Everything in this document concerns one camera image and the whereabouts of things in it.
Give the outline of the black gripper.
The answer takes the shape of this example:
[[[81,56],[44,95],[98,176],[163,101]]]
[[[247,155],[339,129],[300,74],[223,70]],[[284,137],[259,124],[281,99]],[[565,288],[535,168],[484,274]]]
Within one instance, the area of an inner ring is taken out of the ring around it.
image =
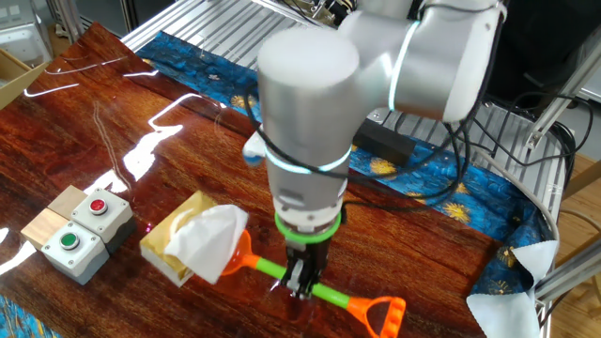
[[[281,285],[288,288],[294,297],[301,300],[310,298],[321,272],[328,265],[331,241],[326,239],[307,244],[287,238],[285,243],[287,262]]]

